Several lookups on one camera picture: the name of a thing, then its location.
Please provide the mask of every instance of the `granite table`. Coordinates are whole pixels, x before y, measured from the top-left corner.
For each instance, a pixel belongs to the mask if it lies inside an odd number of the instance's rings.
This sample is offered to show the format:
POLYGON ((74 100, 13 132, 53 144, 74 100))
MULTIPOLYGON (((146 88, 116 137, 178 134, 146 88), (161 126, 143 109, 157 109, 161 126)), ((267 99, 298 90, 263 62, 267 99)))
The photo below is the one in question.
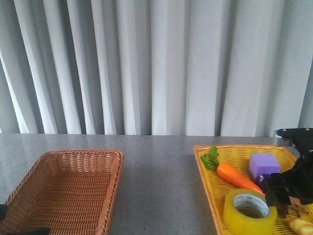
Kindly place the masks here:
POLYGON ((263 137, 0 134, 0 202, 45 152, 119 149, 124 167, 111 235, 216 235, 193 146, 272 144, 263 137))

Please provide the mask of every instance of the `white curtain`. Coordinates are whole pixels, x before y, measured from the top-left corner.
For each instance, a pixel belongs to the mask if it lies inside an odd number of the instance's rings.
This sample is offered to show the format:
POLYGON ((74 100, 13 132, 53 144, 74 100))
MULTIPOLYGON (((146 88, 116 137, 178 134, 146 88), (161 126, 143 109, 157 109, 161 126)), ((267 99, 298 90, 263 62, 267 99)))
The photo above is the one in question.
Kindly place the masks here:
POLYGON ((0 0, 0 132, 313 127, 311 0, 0 0))

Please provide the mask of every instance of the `yellow basket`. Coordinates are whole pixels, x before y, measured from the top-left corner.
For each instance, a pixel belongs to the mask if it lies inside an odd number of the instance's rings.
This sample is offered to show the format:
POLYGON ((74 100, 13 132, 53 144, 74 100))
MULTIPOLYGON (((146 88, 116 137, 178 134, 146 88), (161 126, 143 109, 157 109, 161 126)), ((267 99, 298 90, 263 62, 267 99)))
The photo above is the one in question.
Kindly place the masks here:
MULTIPOLYGON (((217 175, 214 170, 207 170, 202 163, 200 156, 207 154, 212 146, 194 146, 194 152, 201 175, 205 193, 211 208, 212 217, 218 235, 231 235, 223 220, 224 201, 226 194, 236 188, 217 175)), ((293 167, 296 157, 285 147, 275 145, 217 145, 220 162, 227 162, 238 169, 244 176, 251 179, 249 175, 249 160, 252 153, 271 153, 281 165, 281 172, 293 167)), ((313 212, 313 204, 306 206, 310 214, 313 212)), ((273 235, 293 235, 294 232, 288 227, 288 220, 296 217, 295 211, 291 210, 287 218, 283 218, 280 213, 276 219, 273 235)))

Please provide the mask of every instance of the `brown wicker basket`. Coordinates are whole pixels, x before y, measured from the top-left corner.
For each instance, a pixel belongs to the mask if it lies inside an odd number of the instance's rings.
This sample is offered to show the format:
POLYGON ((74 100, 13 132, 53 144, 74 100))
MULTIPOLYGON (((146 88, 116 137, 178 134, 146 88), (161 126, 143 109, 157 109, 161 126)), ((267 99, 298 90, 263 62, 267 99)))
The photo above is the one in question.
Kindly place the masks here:
POLYGON ((110 149, 43 154, 6 200, 0 234, 49 227, 50 235, 106 235, 123 160, 110 149))

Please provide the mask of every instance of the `black object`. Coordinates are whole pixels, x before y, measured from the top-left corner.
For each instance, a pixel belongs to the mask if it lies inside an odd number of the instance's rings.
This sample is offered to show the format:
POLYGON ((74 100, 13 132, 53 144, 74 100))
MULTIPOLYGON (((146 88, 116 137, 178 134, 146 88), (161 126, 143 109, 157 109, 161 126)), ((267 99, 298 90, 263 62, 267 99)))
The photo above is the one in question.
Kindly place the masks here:
POLYGON ((50 228, 42 227, 42 228, 35 229, 35 230, 25 232, 25 233, 15 233, 15 234, 8 234, 8 235, 49 235, 49 233, 50 233, 50 228))
POLYGON ((0 221, 5 219, 8 210, 9 210, 8 205, 0 204, 0 221))
POLYGON ((313 203, 313 128, 280 129, 276 134, 290 139, 300 157, 292 169, 263 176, 260 187, 267 204, 290 205, 290 196, 298 198, 302 205, 313 203))

